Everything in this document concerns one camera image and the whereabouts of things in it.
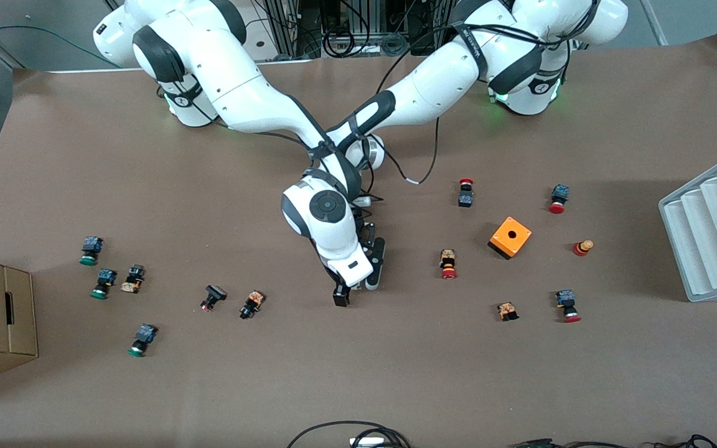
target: electrical component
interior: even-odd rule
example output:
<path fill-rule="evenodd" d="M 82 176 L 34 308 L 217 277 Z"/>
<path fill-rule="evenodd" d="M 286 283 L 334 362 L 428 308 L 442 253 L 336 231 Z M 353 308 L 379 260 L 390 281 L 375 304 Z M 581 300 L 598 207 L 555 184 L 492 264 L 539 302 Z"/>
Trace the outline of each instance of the electrical component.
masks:
<path fill-rule="evenodd" d="M 123 292 L 131 292 L 133 294 L 140 292 L 140 286 L 143 285 L 145 275 L 145 266 L 142 264 L 132 264 L 129 268 L 129 275 L 126 277 L 126 281 L 121 284 L 120 290 Z"/>
<path fill-rule="evenodd" d="M 574 308 L 574 292 L 571 289 L 562 289 L 555 293 L 558 308 L 563 309 L 563 321 L 567 324 L 580 321 L 580 314 Z"/>
<path fill-rule="evenodd" d="M 502 320 L 508 321 L 508 320 L 518 319 L 518 314 L 516 313 L 516 309 L 513 307 L 513 304 L 510 302 L 499 304 L 497 306 L 497 311 L 500 312 L 500 318 Z"/>
<path fill-rule="evenodd" d="M 85 266 L 96 266 L 99 262 L 99 253 L 105 241 L 99 237 L 86 237 L 82 243 L 82 258 L 79 259 L 80 264 Z"/>
<path fill-rule="evenodd" d="M 472 185 L 475 182 L 470 178 L 461 179 L 461 191 L 458 193 L 458 207 L 471 207 L 475 200 L 475 193 L 472 191 Z"/>
<path fill-rule="evenodd" d="M 201 302 L 201 308 L 206 312 L 210 312 L 214 309 L 214 304 L 224 301 L 226 297 L 228 297 L 228 294 L 220 286 L 210 284 L 207 286 L 207 298 Z"/>
<path fill-rule="evenodd" d="M 254 314 L 259 312 L 261 304 L 265 303 L 266 299 L 267 297 L 265 297 L 264 294 L 254 289 L 253 292 L 248 295 L 248 300 L 245 301 L 245 305 L 240 309 L 240 318 L 248 319 L 253 317 Z"/>
<path fill-rule="evenodd" d="M 506 260 L 510 260 L 522 249 L 530 235 L 532 232 L 527 227 L 509 216 L 489 238 L 489 247 Z"/>
<path fill-rule="evenodd" d="M 569 187 L 558 184 L 552 189 L 552 204 L 550 204 L 550 212 L 555 215 L 563 213 L 566 201 L 569 200 Z"/>
<path fill-rule="evenodd" d="M 140 325 L 140 329 L 137 330 L 137 334 L 134 335 L 136 341 L 134 341 L 134 343 L 131 344 L 131 348 L 129 348 L 129 354 L 132 355 L 132 357 L 142 358 L 148 348 L 148 344 L 154 342 L 157 331 L 159 331 L 159 329 L 153 325 Z"/>
<path fill-rule="evenodd" d="M 112 269 L 102 269 L 99 271 L 99 277 L 96 279 L 96 287 L 90 293 L 90 297 L 99 299 L 100 301 L 107 299 L 110 286 L 115 284 L 118 273 Z"/>
<path fill-rule="evenodd" d="M 572 247 L 572 252 L 574 252 L 574 255 L 577 255 L 578 257 L 585 257 L 586 255 L 588 255 L 588 252 L 589 250 L 591 250 L 592 247 L 594 247 L 593 241 L 580 241 L 574 244 L 574 247 Z"/>
<path fill-rule="evenodd" d="M 450 280 L 458 276 L 456 274 L 456 253 L 452 249 L 444 249 L 441 252 L 441 261 L 439 261 L 439 267 L 441 268 L 441 278 L 444 280 Z"/>

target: gray floor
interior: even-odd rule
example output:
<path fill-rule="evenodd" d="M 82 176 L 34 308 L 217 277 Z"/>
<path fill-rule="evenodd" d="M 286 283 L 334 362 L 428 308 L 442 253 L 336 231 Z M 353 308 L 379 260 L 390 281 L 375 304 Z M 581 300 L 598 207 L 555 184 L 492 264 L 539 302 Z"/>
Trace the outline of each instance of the gray floor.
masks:
<path fill-rule="evenodd" d="M 629 22 L 623 33 L 601 48 L 657 45 L 641 0 L 625 0 L 629 5 Z M 714 34 L 717 31 L 717 0 L 652 0 L 655 17 L 669 44 L 682 44 Z M 90 29 L 108 10 L 102 2 L 92 0 L 0 0 L 0 26 L 42 26 L 96 51 Z M 108 68 L 107 63 L 73 48 L 68 43 L 33 29 L 2 29 L 0 40 L 29 68 L 39 70 L 72 70 Z M 250 51 L 258 51 L 251 45 Z M 689 95 L 703 95 L 694 91 Z M 0 63 L 0 130 L 12 100 L 11 74 Z"/>

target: table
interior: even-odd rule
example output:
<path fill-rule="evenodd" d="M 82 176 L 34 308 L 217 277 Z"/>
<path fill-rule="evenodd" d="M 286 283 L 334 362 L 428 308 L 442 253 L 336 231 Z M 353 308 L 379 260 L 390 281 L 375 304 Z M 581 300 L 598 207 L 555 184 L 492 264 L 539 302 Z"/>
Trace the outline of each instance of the table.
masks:
<path fill-rule="evenodd" d="M 387 264 L 349 309 L 279 210 L 307 165 L 300 147 L 185 128 L 144 73 L 18 71 L 0 136 L 0 262 L 34 275 L 40 358 L 0 375 L 0 446 L 285 446 L 336 419 L 422 447 L 717 441 L 717 303 L 686 302 L 657 210 L 717 162 L 717 37 L 572 62 L 540 116 L 476 85 L 444 114 L 425 184 L 378 170 Z M 327 127 L 390 64 L 262 69 Z M 433 124 L 380 134 L 407 175 L 424 173 Z M 471 209 L 456 206 L 463 177 Z M 564 215 L 546 211 L 555 184 L 571 187 Z M 506 216 L 533 232 L 510 261 L 486 247 Z M 77 262 L 87 235 L 106 241 L 96 268 Z M 572 255 L 586 238 L 594 250 Z M 453 281 L 439 277 L 445 247 Z M 148 272 L 139 295 L 88 297 L 98 268 L 122 280 L 134 263 Z M 213 313 L 197 308 L 207 284 L 228 292 Z M 580 323 L 555 309 L 566 287 Z M 267 303 L 240 320 L 252 289 Z M 520 319 L 499 320 L 505 301 Z M 159 335 L 138 360 L 127 349 L 143 322 Z"/>

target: orange button enclosure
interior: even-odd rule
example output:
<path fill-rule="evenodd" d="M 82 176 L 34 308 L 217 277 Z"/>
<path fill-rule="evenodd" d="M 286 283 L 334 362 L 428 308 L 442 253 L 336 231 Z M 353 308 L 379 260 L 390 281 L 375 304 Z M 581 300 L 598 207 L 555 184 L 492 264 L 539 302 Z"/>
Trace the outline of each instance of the orange button enclosure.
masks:
<path fill-rule="evenodd" d="M 500 253 L 506 260 L 510 260 L 522 249 L 530 235 L 532 235 L 530 229 L 509 216 L 489 238 L 489 247 Z"/>

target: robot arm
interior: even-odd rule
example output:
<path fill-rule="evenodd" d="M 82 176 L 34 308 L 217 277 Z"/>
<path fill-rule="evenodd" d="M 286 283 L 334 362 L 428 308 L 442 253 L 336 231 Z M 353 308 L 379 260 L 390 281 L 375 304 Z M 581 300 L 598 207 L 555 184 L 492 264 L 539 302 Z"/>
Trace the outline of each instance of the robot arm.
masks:
<path fill-rule="evenodd" d="M 267 82 L 242 48 L 241 18 L 236 21 L 232 14 L 228 20 L 223 2 L 174 2 L 177 8 L 165 11 L 167 2 L 162 0 L 127 0 L 114 18 L 105 18 L 94 36 L 99 36 L 96 42 L 105 56 L 127 60 L 125 30 L 142 24 L 129 49 L 165 90 L 171 111 L 184 124 L 204 126 L 219 116 L 228 128 L 242 133 L 279 129 L 295 133 L 312 164 L 301 181 L 284 191 L 282 212 L 293 230 L 312 241 L 332 277 L 341 286 L 355 286 L 375 271 L 359 243 L 361 219 L 354 214 L 361 176 L 305 108 Z M 113 25 L 105 26 L 116 21 L 117 32 Z"/>
<path fill-rule="evenodd" d="M 557 88 L 555 80 L 566 66 L 569 41 L 549 49 L 482 26 L 518 29 L 520 35 L 544 44 L 574 32 L 574 39 L 597 45 L 621 33 L 627 6 L 621 0 L 517 0 L 509 9 L 500 0 L 479 7 L 477 2 L 462 0 L 450 20 L 457 31 L 452 42 L 442 45 L 408 76 L 373 96 L 328 131 L 351 162 L 360 155 L 359 140 L 365 136 L 386 126 L 436 119 L 458 102 L 475 80 L 483 80 L 490 91 L 506 99 L 520 91 L 538 96 L 534 105 L 529 104 L 533 102 L 530 97 L 519 101 L 529 102 L 520 113 L 540 113 L 546 108 L 549 100 L 541 99 L 549 99 Z M 544 76 L 551 76 L 551 82 L 544 82 Z"/>

